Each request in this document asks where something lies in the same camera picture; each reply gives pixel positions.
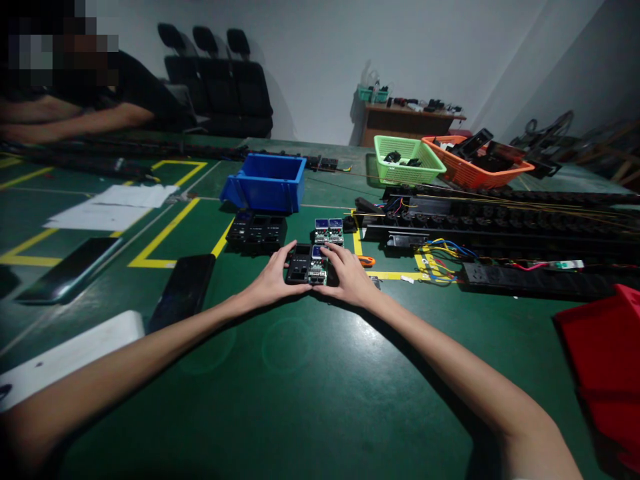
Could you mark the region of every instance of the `white paper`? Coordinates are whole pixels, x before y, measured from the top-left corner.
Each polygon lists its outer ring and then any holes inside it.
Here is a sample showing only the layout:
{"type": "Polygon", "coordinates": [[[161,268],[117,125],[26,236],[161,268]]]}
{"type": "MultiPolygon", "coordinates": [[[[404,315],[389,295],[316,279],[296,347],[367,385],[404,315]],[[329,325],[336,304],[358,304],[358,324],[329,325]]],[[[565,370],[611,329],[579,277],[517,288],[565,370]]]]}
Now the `white paper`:
{"type": "Polygon", "coordinates": [[[96,195],[92,203],[102,205],[128,205],[130,207],[160,208],[179,187],[154,185],[152,187],[113,185],[106,192],[96,195]]]}
{"type": "Polygon", "coordinates": [[[86,201],[49,219],[44,228],[124,231],[150,208],[96,205],[86,201]]]}

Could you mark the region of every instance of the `chair backrest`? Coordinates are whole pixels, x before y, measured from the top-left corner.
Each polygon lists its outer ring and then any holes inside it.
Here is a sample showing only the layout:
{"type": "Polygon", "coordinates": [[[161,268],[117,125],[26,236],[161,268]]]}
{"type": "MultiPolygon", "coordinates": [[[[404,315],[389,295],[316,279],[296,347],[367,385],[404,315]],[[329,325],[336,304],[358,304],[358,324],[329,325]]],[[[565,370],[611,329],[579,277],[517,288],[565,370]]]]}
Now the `chair backrest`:
{"type": "Polygon", "coordinates": [[[235,79],[240,110],[243,115],[270,117],[273,115],[265,72],[259,63],[249,61],[251,50],[247,36],[242,30],[227,30],[227,42],[232,52],[244,60],[231,60],[231,70],[235,79]]]}
{"type": "MultiPolygon", "coordinates": [[[[158,34],[162,42],[169,48],[183,53],[186,49],[182,35],[170,23],[159,23],[158,34]]],[[[186,85],[189,89],[193,109],[198,115],[206,115],[211,110],[206,89],[198,73],[198,58],[182,55],[165,57],[165,67],[171,83],[186,85]]]]}
{"type": "Polygon", "coordinates": [[[218,46],[211,30],[206,27],[194,27],[193,39],[198,48],[211,57],[199,58],[198,66],[209,95],[212,113],[240,115],[238,90],[229,61],[213,58],[218,52],[218,46]]]}

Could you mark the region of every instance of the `bottle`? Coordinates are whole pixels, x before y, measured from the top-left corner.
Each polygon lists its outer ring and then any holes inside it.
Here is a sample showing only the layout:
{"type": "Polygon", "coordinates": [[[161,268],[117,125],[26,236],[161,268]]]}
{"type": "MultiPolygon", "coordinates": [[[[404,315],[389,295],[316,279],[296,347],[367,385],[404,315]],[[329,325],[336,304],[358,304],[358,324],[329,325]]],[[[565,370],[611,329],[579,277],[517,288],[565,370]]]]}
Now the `bottle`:
{"type": "Polygon", "coordinates": [[[371,103],[375,103],[375,100],[378,96],[378,92],[380,91],[380,80],[376,80],[373,85],[373,92],[371,92],[371,103]]]}

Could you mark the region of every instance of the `wooden desk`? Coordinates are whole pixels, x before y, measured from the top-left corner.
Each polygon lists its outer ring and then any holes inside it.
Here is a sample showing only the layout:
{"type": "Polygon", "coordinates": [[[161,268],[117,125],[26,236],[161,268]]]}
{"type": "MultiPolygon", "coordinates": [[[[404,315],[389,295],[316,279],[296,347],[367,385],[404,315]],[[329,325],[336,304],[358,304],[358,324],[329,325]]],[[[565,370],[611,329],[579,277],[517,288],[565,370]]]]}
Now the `wooden desk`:
{"type": "Polygon", "coordinates": [[[463,115],[446,111],[416,112],[408,107],[386,103],[366,103],[365,122],[360,138],[361,147],[372,147],[376,135],[420,139],[428,135],[446,135],[454,120],[466,120],[463,115]]]}

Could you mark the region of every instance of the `black smartphone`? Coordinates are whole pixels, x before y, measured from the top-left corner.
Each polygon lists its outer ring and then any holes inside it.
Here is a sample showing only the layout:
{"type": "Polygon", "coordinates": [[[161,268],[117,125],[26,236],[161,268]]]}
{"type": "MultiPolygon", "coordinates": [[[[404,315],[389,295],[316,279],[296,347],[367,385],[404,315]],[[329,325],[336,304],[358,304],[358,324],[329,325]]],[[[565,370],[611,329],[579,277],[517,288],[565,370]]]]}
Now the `black smartphone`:
{"type": "Polygon", "coordinates": [[[90,238],[15,300],[26,304],[50,305],[68,299],[82,280],[87,278],[120,242],[122,239],[119,238],[90,238]]]}
{"type": "Polygon", "coordinates": [[[179,259],[151,320],[148,333],[168,327],[202,310],[209,279],[215,265],[215,255],[196,255],[179,259]]]}

